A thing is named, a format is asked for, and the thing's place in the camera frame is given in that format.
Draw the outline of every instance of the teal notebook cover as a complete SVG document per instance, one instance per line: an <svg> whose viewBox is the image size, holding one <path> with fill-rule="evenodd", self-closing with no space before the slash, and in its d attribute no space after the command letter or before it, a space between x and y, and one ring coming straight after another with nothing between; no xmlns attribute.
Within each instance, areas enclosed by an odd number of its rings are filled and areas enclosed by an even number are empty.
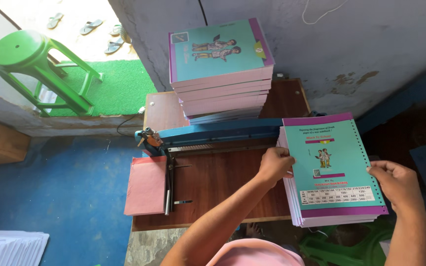
<svg viewBox="0 0 426 266"><path fill-rule="evenodd" d="M385 206L351 113L283 122L301 210Z"/></svg>
<svg viewBox="0 0 426 266"><path fill-rule="evenodd" d="M170 82L274 64L256 18L169 33Z"/></svg>

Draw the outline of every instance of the pink shirt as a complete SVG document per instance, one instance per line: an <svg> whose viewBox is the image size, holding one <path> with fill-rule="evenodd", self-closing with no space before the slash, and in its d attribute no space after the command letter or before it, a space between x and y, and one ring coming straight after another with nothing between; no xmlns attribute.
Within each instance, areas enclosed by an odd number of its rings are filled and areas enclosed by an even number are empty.
<svg viewBox="0 0 426 266"><path fill-rule="evenodd" d="M302 258L261 239L240 239L223 245L207 266L305 266Z"/></svg>

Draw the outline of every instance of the hand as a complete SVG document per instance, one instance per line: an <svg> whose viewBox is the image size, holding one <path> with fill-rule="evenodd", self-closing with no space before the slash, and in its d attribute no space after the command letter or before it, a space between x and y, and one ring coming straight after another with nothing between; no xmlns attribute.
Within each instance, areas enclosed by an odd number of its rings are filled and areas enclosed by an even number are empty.
<svg viewBox="0 0 426 266"><path fill-rule="evenodd" d="M426 216L415 171L391 161L372 161L371 165L366 170L381 183L382 192L397 215Z"/></svg>
<svg viewBox="0 0 426 266"><path fill-rule="evenodd" d="M287 171L292 171L295 158L289 155L289 149L282 147L268 148L262 155L261 167L257 178L269 181L272 187L278 180L287 175Z"/></svg>

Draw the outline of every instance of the concrete floor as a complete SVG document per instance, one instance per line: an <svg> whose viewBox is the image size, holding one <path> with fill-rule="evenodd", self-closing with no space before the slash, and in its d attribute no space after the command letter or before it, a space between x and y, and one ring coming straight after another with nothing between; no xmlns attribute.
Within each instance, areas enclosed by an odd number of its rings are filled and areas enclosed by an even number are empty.
<svg viewBox="0 0 426 266"><path fill-rule="evenodd" d="M53 38L88 62L110 60L138 60L136 51L130 44L124 44L111 55L106 55L109 41L116 41L109 32L119 20L107 0L0 0L0 9L22 29L32 29ZM49 17L57 13L64 14L55 29L46 27ZM81 35L80 29L87 21L103 21L99 27L87 35ZM57 60L67 61L60 52L50 52Z"/></svg>
<svg viewBox="0 0 426 266"><path fill-rule="evenodd" d="M266 221L258 223L264 237L278 245L292 245L299 249L299 241L309 233L308 229L295 227L292 221ZM240 230L233 233L229 241L244 236L246 224L241 224ZM145 232L131 232L127 246L124 266L158 266L164 256L172 248L177 239L187 228L165 229ZM306 257L303 258L306 266L318 264Z"/></svg>
<svg viewBox="0 0 426 266"><path fill-rule="evenodd" d="M0 230L50 235L41 266L122 265L128 137L32 138L23 162L0 165Z"/></svg>

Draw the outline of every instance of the person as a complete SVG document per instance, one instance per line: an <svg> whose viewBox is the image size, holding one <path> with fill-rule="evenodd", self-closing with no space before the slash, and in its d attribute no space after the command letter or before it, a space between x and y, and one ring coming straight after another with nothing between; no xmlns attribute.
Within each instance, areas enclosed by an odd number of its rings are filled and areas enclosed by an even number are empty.
<svg viewBox="0 0 426 266"><path fill-rule="evenodd" d="M198 58L221 58L226 62L226 56L232 53L240 53L241 48L234 46L233 49L223 49L221 51L212 51L212 52L198 52L193 53L192 56L195 56L195 61Z"/></svg>
<svg viewBox="0 0 426 266"><path fill-rule="evenodd" d="M225 244L261 198L295 163L286 148L269 148L259 172L233 195L205 213L178 239L161 266L304 266L302 258L261 239ZM375 177L397 214L386 266L426 266L426 211L417 174L390 161L373 161L366 170Z"/></svg>
<svg viewBox="0 0 426 266"><path fill-rule="evenodd" d="M328 154L328 150L327 149L323 149L323 158L325 159L325 161L327 161L327 168L331 167L331 165L330 165L330 156L331 156L331 154Z"/></svg>
<svg viewBox="0 0 426 266"><path fill-rule="evenodd" d="M206 51L206 50L220 50L223 48L228 47L229 45L236 45L235 40L229 40L227 42L222 41L214 41L212 43L204 43L200 45L192 44L193 48L192 51Z"/></svg>
<svg viewBox="0 0 426 266"><path fill-rule="evenodd" d="M320 168L325 168L325 156L321 150L318 150L318 156L315 156L317 159L320 159Z"/></svg>

